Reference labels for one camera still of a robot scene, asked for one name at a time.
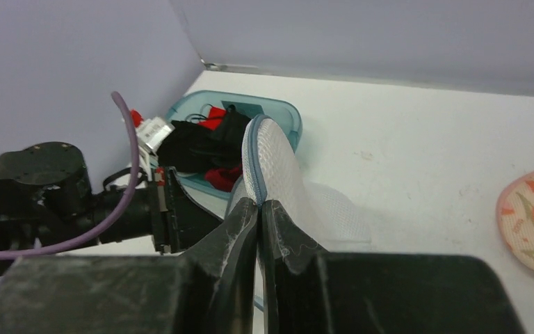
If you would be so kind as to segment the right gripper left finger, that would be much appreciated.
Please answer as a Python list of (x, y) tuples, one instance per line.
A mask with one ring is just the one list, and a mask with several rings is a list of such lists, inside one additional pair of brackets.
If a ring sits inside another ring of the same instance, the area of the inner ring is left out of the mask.
[(0, 283), (0, 333), (251, 333), (259, 210), (178, 256), (45, 256)]

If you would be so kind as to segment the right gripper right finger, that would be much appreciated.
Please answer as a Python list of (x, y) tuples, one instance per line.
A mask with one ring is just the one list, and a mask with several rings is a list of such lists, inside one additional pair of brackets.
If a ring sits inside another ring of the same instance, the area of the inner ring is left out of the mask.
[(284, 206), (261, 207), (267, 333), (523, 333), (501, 281), (476, 257), (340, 253)]

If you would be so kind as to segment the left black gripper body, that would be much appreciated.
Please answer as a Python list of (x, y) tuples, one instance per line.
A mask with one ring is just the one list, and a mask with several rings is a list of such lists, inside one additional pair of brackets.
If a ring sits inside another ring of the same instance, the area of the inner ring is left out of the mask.
[(152, 242), (160, 254), (189, 249), (223, 222), (185, 191), (174, 168), (152, 171), (149, 198)]

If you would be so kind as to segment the black bra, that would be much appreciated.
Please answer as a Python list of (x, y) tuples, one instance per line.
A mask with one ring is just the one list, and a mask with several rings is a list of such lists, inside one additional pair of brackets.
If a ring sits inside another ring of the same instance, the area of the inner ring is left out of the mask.
[(172, 120), (175, 129), (157, 151), (158, 165), (173, 167), (180, 173), (206, 173), (241, 164), (243, 135), (250, 118), (232, 105), (226, 111), (215, 130), (198, 122)]

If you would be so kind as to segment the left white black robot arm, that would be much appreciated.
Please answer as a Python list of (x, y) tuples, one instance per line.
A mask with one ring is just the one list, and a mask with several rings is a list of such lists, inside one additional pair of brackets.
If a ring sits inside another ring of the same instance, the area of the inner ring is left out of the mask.
[[(0, 251), (52, 246), (106, 219), (122, 198), (124, 168), (93, 193), (80, 149), (46, 142), (0, 155)], [(168, 167), (140, 169), (135, 194), (120, 218), (82, 248), (150, 236), (161, 254), (180, 253), (215, 230), (222, 219), (191, 198)]]

